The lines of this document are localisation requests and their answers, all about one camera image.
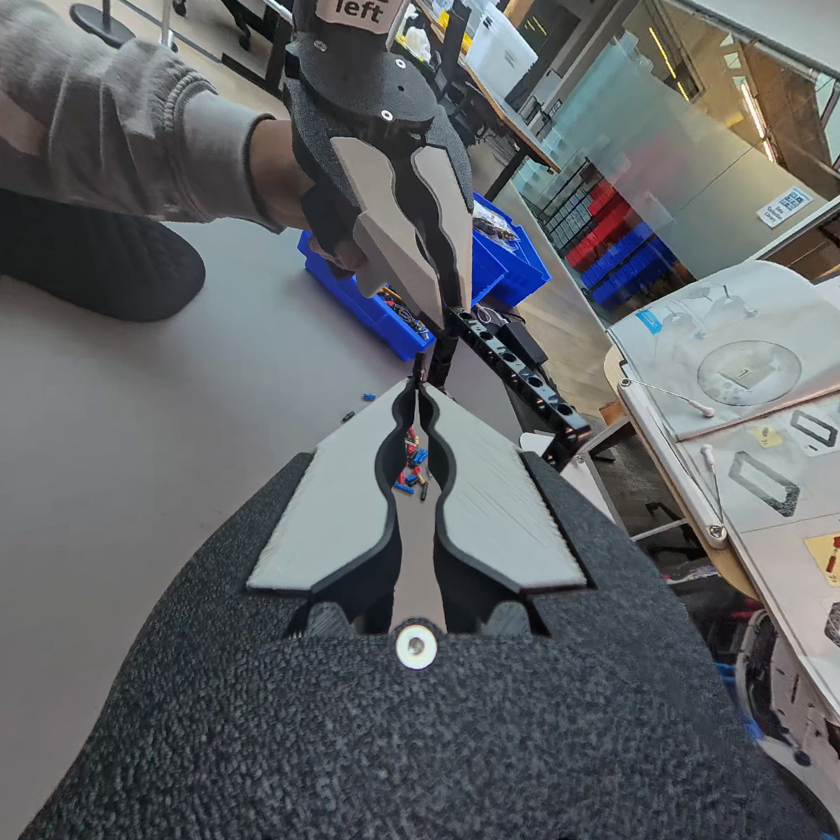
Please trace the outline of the clear bag of parts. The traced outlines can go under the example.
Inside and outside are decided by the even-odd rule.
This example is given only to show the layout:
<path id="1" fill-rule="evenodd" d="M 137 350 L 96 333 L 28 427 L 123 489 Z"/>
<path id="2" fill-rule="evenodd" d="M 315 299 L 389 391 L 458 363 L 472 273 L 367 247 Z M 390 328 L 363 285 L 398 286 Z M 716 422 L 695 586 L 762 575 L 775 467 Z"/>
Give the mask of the clear bag of parts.
<path id="1" fill-rule="evenodd" d="M 518 244 L 520 237 L 511 222 L 493 206 L 481 202 L 480 198 L 481 196 L 474 195 L 472 211 L 474 230 L 504 249 L 513 249 Z"/>

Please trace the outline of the person's left hand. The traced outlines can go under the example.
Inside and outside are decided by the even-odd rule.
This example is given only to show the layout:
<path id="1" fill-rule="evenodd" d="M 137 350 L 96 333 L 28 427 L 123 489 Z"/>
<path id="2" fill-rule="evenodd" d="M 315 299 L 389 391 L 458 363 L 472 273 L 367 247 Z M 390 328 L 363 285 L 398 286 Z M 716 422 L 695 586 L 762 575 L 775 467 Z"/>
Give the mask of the person's left hand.
<path id="1" fill-rule="evenodd" d="M 248 175 L 263 220 L 274 228 L 312 231 L 301 202 L 315 182 L 300 167 L 292 145 L 291 121 L 258 121 L 248 141 Z"/>

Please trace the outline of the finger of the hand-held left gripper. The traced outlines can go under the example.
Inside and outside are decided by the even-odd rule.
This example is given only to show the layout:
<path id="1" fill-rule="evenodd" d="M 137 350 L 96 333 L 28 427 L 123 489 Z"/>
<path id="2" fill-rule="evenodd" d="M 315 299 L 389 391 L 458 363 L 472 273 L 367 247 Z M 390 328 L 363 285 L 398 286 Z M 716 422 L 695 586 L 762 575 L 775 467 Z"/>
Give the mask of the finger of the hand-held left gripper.
<path id="1" fill-rule="evenodd" d="M 432 330 L 445 325 L 438 275 L 417 243 L 417 231 L 396 200 L 396 174 L 388 158 L 353 137 L 336 137 L 331 145 L 352 188 L 360 213 L 353 240 L 370 263 L 373 279 L 357 274 L 366 296 L 375 281 L 398 290 Z"/>
<path id="2" fill-rule="evenodd" d="M 421 196 L 435 207 L 426 225 L 426 244 L 437 268 L 446 308 L 469 309 L 473 274 L 473 217 L 448 153 L 425 146 L 413 154 L 412 167 L 422 183 Z"/>

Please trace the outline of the white wall notice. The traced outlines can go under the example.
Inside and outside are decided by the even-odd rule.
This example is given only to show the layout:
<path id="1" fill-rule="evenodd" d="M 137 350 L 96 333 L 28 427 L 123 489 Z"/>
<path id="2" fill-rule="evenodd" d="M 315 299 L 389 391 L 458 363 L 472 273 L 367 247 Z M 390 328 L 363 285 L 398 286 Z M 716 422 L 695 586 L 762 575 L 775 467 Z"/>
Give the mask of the white wall notice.
<path id="1" fill-rule="evenodd" d="M 799 186 L 793 186 L 772 202 L 763 205 L 756 211 L 756 215 L 768 228 L 777 228 L 812 202 L 812 195 Z"/>

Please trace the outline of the black building frame assembly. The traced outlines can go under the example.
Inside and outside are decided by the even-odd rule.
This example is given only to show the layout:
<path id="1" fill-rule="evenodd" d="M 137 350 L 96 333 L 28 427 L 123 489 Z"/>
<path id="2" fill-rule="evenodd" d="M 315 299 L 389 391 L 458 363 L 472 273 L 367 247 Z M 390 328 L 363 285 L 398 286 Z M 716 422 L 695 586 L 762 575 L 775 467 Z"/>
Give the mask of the black building frame assembly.
<path id="1" fill-rule="evenodd" d="M 445 391 L 455 350 L 463 343 L 553 433 L 542 453 L 546 463 L 561 472 L 582 452 L 592 434 L 590 425 L 545 376 L 528 366 L 508 343 L 481 325 L 472 311 L 445 308 L 443 326 L 433 329 L 433 334 L 436 341 L 427 369 L 428 385 Z"/>

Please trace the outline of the blue plastic bin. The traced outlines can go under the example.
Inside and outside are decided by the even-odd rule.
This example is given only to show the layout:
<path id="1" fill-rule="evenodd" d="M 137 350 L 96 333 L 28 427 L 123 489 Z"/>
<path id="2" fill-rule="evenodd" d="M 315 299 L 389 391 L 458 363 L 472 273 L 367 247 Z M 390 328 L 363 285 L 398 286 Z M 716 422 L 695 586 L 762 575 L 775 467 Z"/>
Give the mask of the blue plastic bin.
<path id="1" fill-rule="evenodd" d="M 415 354 L 434 344 L 429 332 L 418 332 L 398 311 L 381 296 L 364 297 L 356 279 L 338 279 L 330 263 L 310 248 L 311 234 L 301 233 L 298 250 L 303 255 L 307 271 L 347 312 L 382 340 L 401 361 L 411 361 Z"/>
<path id="2" fill-rule="evenodd" d="M 507 213 L 489 200 L 474 192 L 474 213 L 488 211 L 504 220 L 513 233 L 513 239 L 503 244 L 485 233 L 474 229 L 472 302 L 487 296 L 501 303 L 516 307 L 551 280 L 526 230 Z"/>

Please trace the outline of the building instruction booklet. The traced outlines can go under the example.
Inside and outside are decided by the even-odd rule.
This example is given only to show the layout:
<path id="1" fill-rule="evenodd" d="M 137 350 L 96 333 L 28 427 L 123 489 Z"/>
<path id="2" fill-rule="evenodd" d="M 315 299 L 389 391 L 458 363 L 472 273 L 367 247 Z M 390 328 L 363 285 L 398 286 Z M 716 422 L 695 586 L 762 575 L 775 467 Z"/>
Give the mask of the building instruction booklet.
<path id="1" fill-rule="evenodd" d="M 666 436 L 837 711 L 838 306 L 791 269 L 756 260 L 610 334 L 627 404 Z"/>

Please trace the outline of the rack of red storage bins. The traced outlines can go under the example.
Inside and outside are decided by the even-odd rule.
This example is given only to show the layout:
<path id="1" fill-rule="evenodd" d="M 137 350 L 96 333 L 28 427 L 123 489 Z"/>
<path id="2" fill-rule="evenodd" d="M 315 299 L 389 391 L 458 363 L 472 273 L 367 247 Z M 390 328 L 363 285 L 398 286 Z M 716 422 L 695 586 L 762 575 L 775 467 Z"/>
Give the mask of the rack of red storage bins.
<path id="1" fill-rule="evenodd" d="M 551 195 L 538 219 L 584 297 L 609 322 L 695 280 L 653 227 L 590 166 Z"/>

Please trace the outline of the black power adapter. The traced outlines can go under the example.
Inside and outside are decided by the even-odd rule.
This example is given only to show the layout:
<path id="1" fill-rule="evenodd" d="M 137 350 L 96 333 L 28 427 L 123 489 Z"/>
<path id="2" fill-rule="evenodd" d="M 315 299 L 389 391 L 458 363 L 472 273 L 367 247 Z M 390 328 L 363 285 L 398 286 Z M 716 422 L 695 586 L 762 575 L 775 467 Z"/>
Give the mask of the black power adapter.
<path id="1" fill-rule="evenodd" d="M 535 370 L 545 364 L 549 356 L 531 336 L 526 324 L 519 320 L 507 322 L 497 331 L 497 337 L 526 366 Z"/>

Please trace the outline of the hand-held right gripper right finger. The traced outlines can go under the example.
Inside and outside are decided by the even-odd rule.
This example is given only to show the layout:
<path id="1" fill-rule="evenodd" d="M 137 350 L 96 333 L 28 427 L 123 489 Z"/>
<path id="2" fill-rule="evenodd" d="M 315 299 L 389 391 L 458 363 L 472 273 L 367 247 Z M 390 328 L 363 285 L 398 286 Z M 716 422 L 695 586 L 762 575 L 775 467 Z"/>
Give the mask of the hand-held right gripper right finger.
<path id="1" fill-rule="evenodd" d="M 587 578 L 519 448 L 431 385 L 419 386 L 418 411 L 440 488 L 434 572 L 447 631 L 477 633 L 504 602 L 540 627 L 531 598 Z"/>

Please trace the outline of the grey desk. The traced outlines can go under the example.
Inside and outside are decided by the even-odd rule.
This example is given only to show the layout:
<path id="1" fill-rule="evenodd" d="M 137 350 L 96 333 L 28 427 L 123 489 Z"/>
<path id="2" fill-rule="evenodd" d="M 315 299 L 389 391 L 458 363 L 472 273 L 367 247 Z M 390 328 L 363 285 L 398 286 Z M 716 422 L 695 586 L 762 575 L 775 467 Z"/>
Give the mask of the grey desk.
<path id="1" fill-rule="evenodd" d="M 2 838 L 72 765 L 183 564 L 412 371 L 309 276 L 299 232 L 171 229 L 206 281 L 164 322 L 2 280 Z"/>

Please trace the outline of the heap of building parts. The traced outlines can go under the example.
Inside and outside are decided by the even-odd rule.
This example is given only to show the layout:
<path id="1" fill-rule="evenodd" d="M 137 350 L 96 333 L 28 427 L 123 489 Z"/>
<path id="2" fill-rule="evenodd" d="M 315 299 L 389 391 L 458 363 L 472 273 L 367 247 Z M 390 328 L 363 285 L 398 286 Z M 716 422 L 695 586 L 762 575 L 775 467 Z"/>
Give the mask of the heap of building parts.
<path id="1" fill-rule="evenodd" d="M 377 293 L 377 297 L 382 299 L 384 304 L 391 309 L 396 316 L 398 316 L 405 325 L 424 342 L 429 342 L 432 339 L 432 334 L 427 329 L 426 325 L 415 317 L 413 311 L 406 305 L 404 299 L 393 289 L 388 286 L 381 287 Z"/>

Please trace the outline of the white book stand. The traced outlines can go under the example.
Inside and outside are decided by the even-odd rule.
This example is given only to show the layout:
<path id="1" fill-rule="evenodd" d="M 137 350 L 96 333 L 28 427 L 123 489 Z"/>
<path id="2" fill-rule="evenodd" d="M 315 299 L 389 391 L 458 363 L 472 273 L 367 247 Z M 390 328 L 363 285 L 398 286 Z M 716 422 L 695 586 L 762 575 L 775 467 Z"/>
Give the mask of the white book stand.
<path id="1" fill-rule="evenodd" d="M 644 421 L 640 410 L 627 404 L 620 381 L 625 376 L 623 353 L 613 345 L 604 359 L 604 373 L 612 387 L 622 415 L 607 425 L 598 434 L 593 434 L 579 453 L 574 463 L 590 465 L 594 458 L 631 437 L 637 437 L 645 447 L 647 455 L 674 498 L 680 515 L 661 532 L 687 527 L 709 562 L 719 575 L 733 588 L 756 602 L 762 603 L 762 596 L 756 591 L 751 579 L 742 566 L 739 553 L 732 547 L 728 535 L 703 491 L 691 478 L 666 436 L 653 420 Z"/>

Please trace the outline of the wooden top table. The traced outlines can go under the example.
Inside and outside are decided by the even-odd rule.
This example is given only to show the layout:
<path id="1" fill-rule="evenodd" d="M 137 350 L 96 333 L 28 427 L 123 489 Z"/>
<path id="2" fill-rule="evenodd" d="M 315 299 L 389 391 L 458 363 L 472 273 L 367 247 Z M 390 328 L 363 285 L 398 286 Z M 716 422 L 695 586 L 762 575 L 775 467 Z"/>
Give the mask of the wooden top table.
<path id="1" fill-rule="evenodd" d="M 487 3 L 488 2 L 478 2 L 477 6 L 470 11 L 471 16 L 476 17 L 476 28 L 480 20 L 481 11 Z M 488 101 L 489 106 L 497 115 L 497 118 L 514 135 L 518 145 L 518 151 L 514 154 L 514 158 L 508 167 L 511 170 L 511 173 L 515 174 L 519 166 L 527 157 L 540 163 L 543 167 L 554 174 L 560 173 L 560 166 L 552 157 L 552 154 L 546 147 L 545 142 L 538 139 L 535 132 L 530 129 L 529 125 L 526 123 L 525 119 L 518 110 L 510 105 L 507 98 L 504 100 L 495 99 L 493 95 L 469 72 L 469 69 L 466 66 L 466 53 L 470 47 L 473 35 L 469 37 L 469 44 L 466 49 L 463 49 L 465 37 L 461 36 L 456 39 L 458 47 L 458 68 L 462 69 L 467 77 L 471 79 L 474 87 L 479 91 L 483 98 Z"/>

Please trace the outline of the pile of small connector pins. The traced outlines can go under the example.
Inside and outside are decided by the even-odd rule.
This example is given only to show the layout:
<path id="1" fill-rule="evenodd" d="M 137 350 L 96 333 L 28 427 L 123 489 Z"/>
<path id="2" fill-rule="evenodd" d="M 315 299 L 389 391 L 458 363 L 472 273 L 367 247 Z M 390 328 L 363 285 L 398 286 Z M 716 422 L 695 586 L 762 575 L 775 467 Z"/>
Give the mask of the pile of small connector pins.
<path id="1" fill-rule="evenodd" d="M 413 495 L 427 483 L 420 477 L 420 456 L 428 451 L 414 428 L 416 413 L 417 389 L 409 381 L 401 381 L 341 426 L 341 431 L 351 433 L 350 443 L 342 444 L 341 453 L 362 457 L 353 473 L 361 478 L 370 471 L 387 498 L 394 489 Z"/>

